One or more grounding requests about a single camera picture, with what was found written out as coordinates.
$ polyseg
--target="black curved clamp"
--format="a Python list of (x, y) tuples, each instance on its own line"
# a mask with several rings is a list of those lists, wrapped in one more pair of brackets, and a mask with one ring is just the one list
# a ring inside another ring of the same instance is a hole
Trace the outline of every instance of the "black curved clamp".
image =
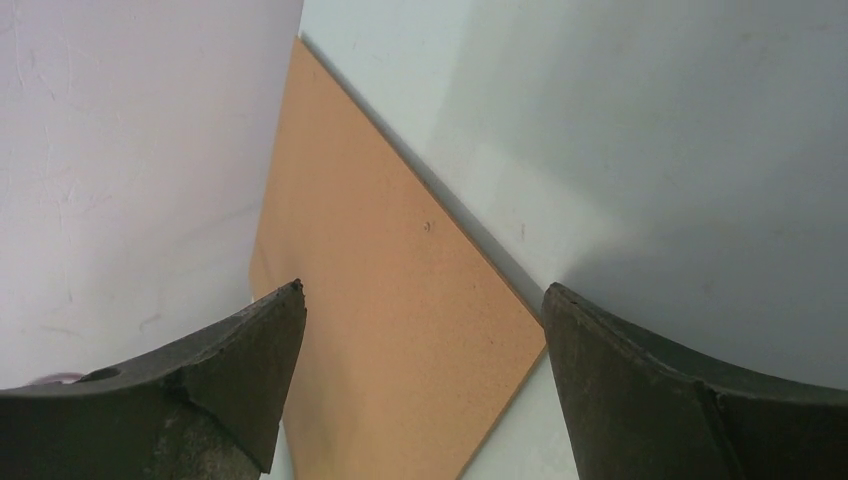
[(0, 478), (255, 480), (274, 457), (303, 287), (72, 384), (0, 391)]
[(559, 284), (542, 326), (583, 480), (848, 478), (846, 391), (716, 360)]

